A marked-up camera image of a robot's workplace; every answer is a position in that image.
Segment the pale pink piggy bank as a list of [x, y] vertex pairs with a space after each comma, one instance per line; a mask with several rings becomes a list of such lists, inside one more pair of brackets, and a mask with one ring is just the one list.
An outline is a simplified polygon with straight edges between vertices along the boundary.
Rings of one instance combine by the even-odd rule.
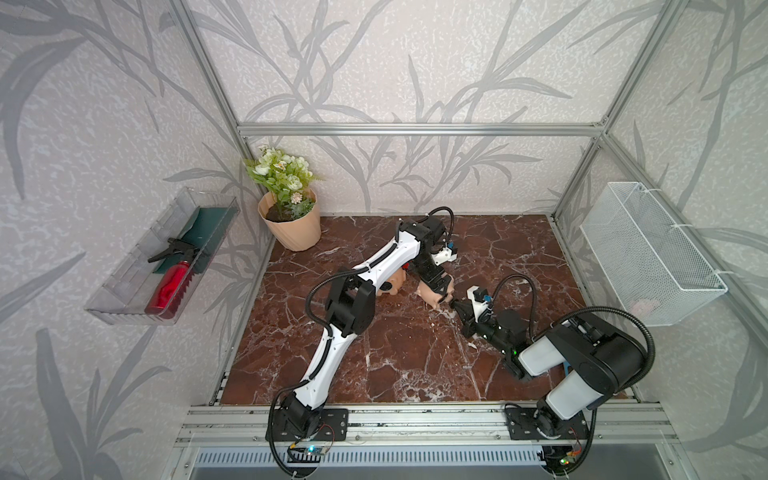
[[420, 281], [416, 290], [422, 300], [431, 308], [437, 309], [441, 303], [449, 303], [454, 298], [455, 282], [452, 277], [444, 293], [431, 289], [426, 283]]

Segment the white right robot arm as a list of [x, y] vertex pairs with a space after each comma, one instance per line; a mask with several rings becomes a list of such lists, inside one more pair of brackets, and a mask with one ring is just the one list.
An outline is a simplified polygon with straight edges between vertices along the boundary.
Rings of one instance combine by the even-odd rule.
[[[503, 286], [522, 280], [530, 287], [529, 317], [514, 309], [498, 310]], [[533, 280], [513, 273], [493, 292], [472, 286], [450, 306], [466, 338], [475, 335], [502, 354], [503, 366], [517, 379], [530, 380], [554, 367], [569, 365], [556, 387], [537, 402], [532, 420], [541, 434], [556, 437], [585, 410], [596, 410], [620, 391], [642, 380], [656, 358], [649, 328], [635, 315], [615, 307], [584, 307], [536, 330], [538, 291]]]

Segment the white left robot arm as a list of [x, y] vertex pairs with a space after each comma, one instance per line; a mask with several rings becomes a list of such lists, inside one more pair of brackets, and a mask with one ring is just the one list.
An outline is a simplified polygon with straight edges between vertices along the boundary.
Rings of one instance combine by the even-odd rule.
[[439, 206], [416, 220], [400, 220], [393, 238], [370, 258], [320, 281], [305, 299], [305, 313], [323, 327], [301, 381], [281, 389], [270, 406], [269, 426], [307, 436], [320, 428], [330, 385], [351, 343], [372, 323], [379, 293], [395, 292], [407, 271], [416, 273], [418, 295], [437, 307], [452, 299], [453, 277], [444, 265], [457, 258], [455, 214]]

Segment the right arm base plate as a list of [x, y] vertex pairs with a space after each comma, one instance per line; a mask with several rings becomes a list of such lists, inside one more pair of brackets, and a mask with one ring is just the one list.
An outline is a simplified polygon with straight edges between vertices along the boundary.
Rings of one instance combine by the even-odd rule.
[[583, 413], [562, 420], [549, 411], [507, 403], [503, 408], [511, 440], [586, 440], [589, 425]]

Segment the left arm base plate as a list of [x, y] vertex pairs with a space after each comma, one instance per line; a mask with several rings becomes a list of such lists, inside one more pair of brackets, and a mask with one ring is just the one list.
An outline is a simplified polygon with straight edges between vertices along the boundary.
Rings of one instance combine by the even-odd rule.
[[348, 424], [348, 409], [320, 408], [315, 411], [300, 409], [293, 412], [286, 408], [279, 408], [273, 413], [265, 438], [275, 442], [304, 439], [344, 441]]

